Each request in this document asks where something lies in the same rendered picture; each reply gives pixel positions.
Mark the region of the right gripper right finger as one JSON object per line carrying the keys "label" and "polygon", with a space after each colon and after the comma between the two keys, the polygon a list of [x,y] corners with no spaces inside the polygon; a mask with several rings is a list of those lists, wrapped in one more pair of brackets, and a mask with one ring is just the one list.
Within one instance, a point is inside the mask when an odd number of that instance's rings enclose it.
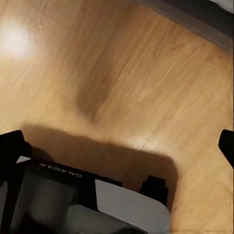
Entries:
{"label": "right gripper right finger", "polygon": [[222,130],[218,146],[234,169],[234,132]]}

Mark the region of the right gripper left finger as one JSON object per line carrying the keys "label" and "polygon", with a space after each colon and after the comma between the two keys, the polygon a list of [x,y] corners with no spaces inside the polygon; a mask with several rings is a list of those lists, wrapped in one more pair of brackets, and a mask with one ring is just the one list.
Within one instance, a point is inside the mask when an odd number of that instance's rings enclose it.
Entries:
{"label": "right gripper left finger", "polygon": [[25,148],[22,130],[0,135],[0,188]]}

